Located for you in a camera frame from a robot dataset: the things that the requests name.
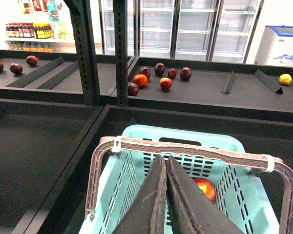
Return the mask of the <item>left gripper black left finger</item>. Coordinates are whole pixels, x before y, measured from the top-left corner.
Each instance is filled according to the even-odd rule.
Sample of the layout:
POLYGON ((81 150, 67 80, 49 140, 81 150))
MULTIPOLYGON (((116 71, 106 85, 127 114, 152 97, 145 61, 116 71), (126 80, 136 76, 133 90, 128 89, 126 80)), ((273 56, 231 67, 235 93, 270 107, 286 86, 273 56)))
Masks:
POLYGON ((165 159, 155 157, 135 200, 114 229, 114 234, 163 234, 167 198, 165 159))

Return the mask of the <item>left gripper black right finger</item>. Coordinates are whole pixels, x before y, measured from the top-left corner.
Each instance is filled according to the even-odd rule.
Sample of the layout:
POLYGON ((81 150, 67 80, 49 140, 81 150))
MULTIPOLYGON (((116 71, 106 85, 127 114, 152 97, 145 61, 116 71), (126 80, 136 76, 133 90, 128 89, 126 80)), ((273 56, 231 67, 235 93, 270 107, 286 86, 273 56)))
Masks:
POLYGON ((174 234, 241 234, 195 184, 180 163, 167 160, 167 202, 174 234))

